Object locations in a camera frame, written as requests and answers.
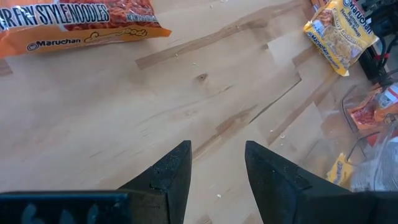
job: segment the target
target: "maruchan noodle package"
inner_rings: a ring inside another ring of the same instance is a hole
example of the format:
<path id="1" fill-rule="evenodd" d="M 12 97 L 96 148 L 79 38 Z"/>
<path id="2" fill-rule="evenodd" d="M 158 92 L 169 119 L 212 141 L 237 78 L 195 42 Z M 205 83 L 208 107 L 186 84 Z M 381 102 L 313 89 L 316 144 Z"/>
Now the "maruchan noodle package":
<path id="1" fill-rule="evenodd" d="M 342 76 L 378 38 L 354 0 L 330 0 L 319 8 L 304 32 Z"/>
<path id="2" fill-rule="evenodd" d="M 150 0 L 0 0 L 0 58 L 170 33 Z"/>

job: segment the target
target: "black device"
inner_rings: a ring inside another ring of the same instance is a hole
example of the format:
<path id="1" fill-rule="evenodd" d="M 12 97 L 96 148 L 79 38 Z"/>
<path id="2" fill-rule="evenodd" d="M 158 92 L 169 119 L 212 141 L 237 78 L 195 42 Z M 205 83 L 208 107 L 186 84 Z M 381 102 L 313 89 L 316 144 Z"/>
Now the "black device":
<path id="1" fill-rule="evenodd" d="M 390 58 L 390 52 L 398 42 L 398 0 L 359 0 L 357 1 L 370 22 L 373 32 L 380 38 L 381 53 L 375 48 L 369 47 L 360 56 L 359 62 L 369 80 L 380 83 L 382 86 L 390 85 L 396 80 L 391 75 L 398 72 L 393 70 L 386 72 L 384 66 Z M 386 37 L 393 35 L 391 42 L 386 43 Z"/>

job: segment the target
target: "yellow wrapper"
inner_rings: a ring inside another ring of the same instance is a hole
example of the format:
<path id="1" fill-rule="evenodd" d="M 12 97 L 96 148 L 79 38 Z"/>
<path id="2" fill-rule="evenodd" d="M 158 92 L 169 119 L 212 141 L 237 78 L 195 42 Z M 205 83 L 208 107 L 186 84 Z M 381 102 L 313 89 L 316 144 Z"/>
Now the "yellow wrapper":
<path id="1" fill-rule="evenodd" d="M 349 179 L 353 173 L 353 166 L 346 162 L 346 156 L 341 153 L 331 170 L 327 173 L 326 179 L 341 187 L 349 188 Z"/>
<path id="2" fill-rule="evenodd" d="M 378 38 L 353 0 L 331 0 L 304 26 L 319 51 L 342 76 Z"/>

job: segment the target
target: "clear plastic bag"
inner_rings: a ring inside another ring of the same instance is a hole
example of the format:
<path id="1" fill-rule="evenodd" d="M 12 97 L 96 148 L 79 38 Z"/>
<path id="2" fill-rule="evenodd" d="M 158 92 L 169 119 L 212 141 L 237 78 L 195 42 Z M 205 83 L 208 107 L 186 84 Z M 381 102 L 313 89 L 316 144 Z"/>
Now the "clear plastic bag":
<path id="1" fill-rule="evenodd" d="M 364 151 L 366 161 L 355 169 L 351 190 L 361 192 L 398 190 L 398 125 L 382 130 L 374 147 Z"/>

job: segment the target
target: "orange noodle package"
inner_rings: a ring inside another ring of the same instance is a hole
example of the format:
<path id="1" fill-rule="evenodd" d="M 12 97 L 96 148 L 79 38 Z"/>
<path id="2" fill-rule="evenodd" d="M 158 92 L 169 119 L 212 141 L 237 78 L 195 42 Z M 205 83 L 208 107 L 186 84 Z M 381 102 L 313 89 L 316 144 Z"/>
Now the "orange noodle package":
<path id="1" fill-rule="evenodd" d="M 150 0 L 0 1 L 0 58 L 170 33 Z"/>

